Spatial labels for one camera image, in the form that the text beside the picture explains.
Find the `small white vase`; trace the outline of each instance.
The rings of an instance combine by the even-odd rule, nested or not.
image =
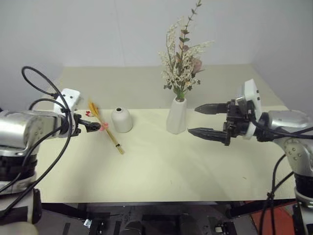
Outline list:
[[[166,130],[172,134],[179,134],[186,130],[187,100],[179,102],[174,98],[166,120]]]
[[[119,133],[129,132],[133,127],[133,120],[129,111],[125,108],[116,108],[111,113],[115,130]]]

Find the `white wall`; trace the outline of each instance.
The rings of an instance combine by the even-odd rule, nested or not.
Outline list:
[[[275,68],[278,63],[290,68],[290,60],[281,60],[286,59],[285,53],[277,54],[277,58],[270,54],[276,46],[281,46],[281,51],[289,51],[290,43],[282,44],[280,40],[270,39],[270,35],[281,36],[277,29],[280,29],[280,25],[286,26],[286,23],[275,17],[286,13],[295,16],[290,19],[295,26],[289,30],[284,29],[283,36],[292,37],[299,27],[303,27],[308,32],[303,37],[299,36],[300,41],[308,41],[309,38],[304,37],[309,36],[312,22],[301,26],[298,25],[301,22],[297,17],[310,20],[308,11],[312,1],[202,1],[203,5],[191,27],[190,37],[195,44],[207,40],[216,41],[203,55],[203,62],[254,62],[260,75],[289,104],[293,98],[282,94],[288,88],[288,84],[282,80],[285,76],[280,72],[272,76],[268,71],[278,71]],[[60,65],[159,65],[157,52],[164,50],[167,28],[179,16],[190,14],[190,8],[194,5],[195,1],[191,0],[2,0],[0,106],[25,108],[31,100],[38,97],[33,90],[26,89],[27,86],[20,79],[19,70],[24,64],[40,64],[51,78],[59,76]],[[293,54],[300,54],[303,50],[301,45],[302,43],[292,51]],[[309,47],[304,50],[310,53]],[[273,58],[273,63],[267,62],[267,56]],[[310,59],[308,56],[303,57],[292,66],[297,67],[295,70],[301,70],[298,66],[303,66],[303,60],[309,63]],[[11,93],[12,84],[18,94]],[[309,85],[311,83],[295,84],[297,90]]]

